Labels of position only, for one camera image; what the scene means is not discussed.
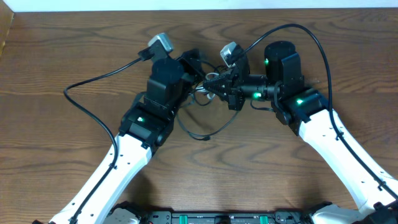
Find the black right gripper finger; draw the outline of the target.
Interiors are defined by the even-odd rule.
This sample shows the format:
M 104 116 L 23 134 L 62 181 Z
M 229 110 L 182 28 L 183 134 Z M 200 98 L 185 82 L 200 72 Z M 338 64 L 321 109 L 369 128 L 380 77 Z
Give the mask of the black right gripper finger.
M 231 84 L 203 84 L 205 90 L 214 93 L 224 101 L 229 101 L 229 94 L 231 91 Z
M 210 79 L 210 80 L 206 80 L 205 83 L 206 84 L 231 84 L 233 82 L 233 72 L 232 70 L 227 70 L 221 74 L 219 74 L 218 76 Z

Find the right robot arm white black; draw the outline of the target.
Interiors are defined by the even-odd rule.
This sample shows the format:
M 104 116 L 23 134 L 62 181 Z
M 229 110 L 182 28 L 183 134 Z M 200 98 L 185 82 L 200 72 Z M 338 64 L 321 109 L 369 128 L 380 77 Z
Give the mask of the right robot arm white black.
M 357 209 L 323 202 L 293 218 L 297 223 L 397 223 L 397 179 L 355 140 L 318 90 L 305 85 L 295 45 L 277 41 L 264 49 L 266 75 L 252 75 L 242 48 L 232 42 L 220 55 L 227 71 L 204 82 L 205 90 L 239 111 L 246 99 L 270 101 L 276 118 L 312 146 L 351 194 Z

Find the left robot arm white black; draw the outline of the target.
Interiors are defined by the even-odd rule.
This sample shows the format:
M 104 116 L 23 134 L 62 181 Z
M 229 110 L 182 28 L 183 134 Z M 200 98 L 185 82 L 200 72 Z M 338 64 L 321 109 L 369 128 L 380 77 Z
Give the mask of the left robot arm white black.
M 137 94 L 121 118 L 117 134 L 99 117 L 66 96 L 107 132 L 112 145 L 81 190 L 50 219 L 51 223 L 103 223 L 133 177 L 148 165 L 170 136 L 181 104 L 192 92 L 193 85 L 204 78 L 197 49 L 172 58 L 163 47 L 148 47 L 127 66 L 146 60 L 152 62 L 147 89 Z

